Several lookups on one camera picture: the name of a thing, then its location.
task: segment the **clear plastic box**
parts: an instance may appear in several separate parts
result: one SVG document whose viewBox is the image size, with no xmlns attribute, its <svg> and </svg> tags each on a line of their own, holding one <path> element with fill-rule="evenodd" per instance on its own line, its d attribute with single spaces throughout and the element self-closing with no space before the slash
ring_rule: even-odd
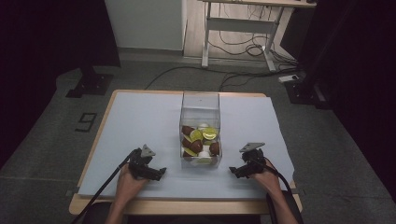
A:
<svg viewBox="0 0 396 224">
<path fill-rule="evenodd" d="M 218 167 L 222 157 L 219 94 L 184 91 L 179 133 L 183 168 Z"/>
</svg>

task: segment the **black stand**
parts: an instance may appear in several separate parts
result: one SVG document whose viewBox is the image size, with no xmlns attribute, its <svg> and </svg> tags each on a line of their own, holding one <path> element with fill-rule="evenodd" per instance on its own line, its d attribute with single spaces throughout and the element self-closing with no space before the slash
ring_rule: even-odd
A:
<svg viewBox="0 0 396 224">
<path fill-rule="evenodd" d="M 306 88 L 304 82 L 285 82 L 290 102 L 297 105 L 314 105 L 317 109 L 331 109 L 318 84 Z"/>
<path fill-rule="evenodd" d="M 83 94 L 89 95 L 105 95 L 110 85 L 113 75 L 96 74 L 91 65 L 82 65 L 80 67 L 82 78 L 77 86 L 70 90 L 66 97 L 81 98 Z"/>
</svg>

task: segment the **black cable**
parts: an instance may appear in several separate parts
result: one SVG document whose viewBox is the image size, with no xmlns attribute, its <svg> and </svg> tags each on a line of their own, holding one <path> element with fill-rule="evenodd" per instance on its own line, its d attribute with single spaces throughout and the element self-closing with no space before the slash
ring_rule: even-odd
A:
<svg viewBox="0 0 396 224">
<path fill-rule="evenodd" d="M 130 158 L 130 155 L 128 155 L 125 160 L 116 168 L 116 170 L 113 172 L 113 174 L 108 178 L 108 180 L 105 182 L 105 184 L 102 185 L 101 188 L 93 195 L 91 200 L 88 202 L 88 204 L 85 206 L 85 208 L 76 216 L 76 218 L 72 221 L 72 224 L 77 223 L 77 221 L 84 216 L 84 214 L 88 211 L 88 209 L 91 207 L 91 205 L 94 203 L 94 201 L 99 197 L 100 193 L 106 188 L 108 183 L 114 178 L 114 176 L 119 172 L 119 170 L 124 166 Z"/>
</svg>

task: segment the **food item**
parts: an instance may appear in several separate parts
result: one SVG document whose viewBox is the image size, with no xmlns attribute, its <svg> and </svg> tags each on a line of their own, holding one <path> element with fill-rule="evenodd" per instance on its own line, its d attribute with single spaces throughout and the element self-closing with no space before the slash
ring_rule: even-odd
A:
<svg viewBox="0 0 396 224">
<path fill-rule="evenodd" d="M 218 131 L 214 128 L 204 128 L 202 129 L 202 136 L 207 140 L 213 140 L 218 136 Z"/>
<path fill-rule="evenodd" d="M 218 155 L 220 154 L 220 145 L 219 145 L 219 142 L 212 143 L 212 145 L 210 145 L 210 147 L 209 147 L 209 150 L 210 150 L 210 152 L 211 152 L 213 155 L 218 156 Z"/>
<path fill-rule="evenodd" d="M 207 127 L 209 127 L 209 125 L 208 125 L 207 123 L 200 123 L 200 124 L 198 125 L 198 130 L 205 129 L 205 128 L 207 128 Z"/>
<path fill-rule="evenodd" d="M 184 138 L 183 138 L 183 141 L 181 141 L 181 144 L 183 145 L 183 147 L 188 147 L 188 148 L 190 148 L 190 146 L 191 146 L 191 141 L 190 141 L 188 138 L 184 137 Z"/>
<path fill-rule="evenodd" d="M 192 142 L 195 142 L 196 140 L 204 140 L 204 137 L 202 136 L 201 131 L 194 130 L 190 133 L 190 139 Z"/>
<path fill-rule="evenodd" d="M 210 154 L 207 151 L 202 151 L 198 154 L 198 157 L 210 157 Z"/>
<path fill-rule="evenodd" d="M 192 131 L 194 131 L 195 129 L 193 129 L 192 127 L 190 127 L 190 126 L 183 126 L 183 127 L 181 127 L 181 132 L 182 133 L 184 133 L 185 135 L 187 135 L 187 136 L 190 136 L 190 133 L 192 132 Z"/>
<path fill-rule="evenodd" d="M 189 149 L 195 153 L 199 153 L 204 148 L 201 140 L 195 140 L 191 143 Z"/>
<path fill-rule="evenodd" d="M 183 152 L 183 157 L 196 157 L 197 154 L 193 151 L 191 151 L 190 149 L 183 147 L 184 152 Z"/>
</svg>

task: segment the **gray floor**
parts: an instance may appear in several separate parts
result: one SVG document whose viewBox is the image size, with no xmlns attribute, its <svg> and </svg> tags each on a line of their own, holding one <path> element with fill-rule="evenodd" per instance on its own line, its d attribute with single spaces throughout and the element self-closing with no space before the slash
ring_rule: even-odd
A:
<svg viewBox="0 0 396 224">
<path fill-rule="evenodd" d="M 80 77 L 78 70 L 58 78 L 52 101 L 35 127 L 0 171 L 0 223 L 69 223 L 71 192 L 80 178 L 92 142 L 116 89 L 144 89 L 161 72 L 176 66 L 200 66 L 199 60 L 172 55 L 121 55 L 121 68 L 99 67 L 115 77 L 105 96 L 65 98 Z M 266 72 L 262 63 L 211 61 L 209 69 Z M 217 91 L 222 74 L 177 69 L 159 78 L 151 90 Z M 396 206 L 359 148 L 331 110 L 290 104 L 277 81 L 281 75 L 255 78 L 225 91 L 263 92 L 272 98 L 280 129 L 295 166 L 294 179 L 305 223 L 394 223 Z M 233 80 L 240 84 L 245 77 Z M 82 113 L 97 113 L 88 133 Z M 262 223 L 269 223 L 262 216 Z"/>
</svg>

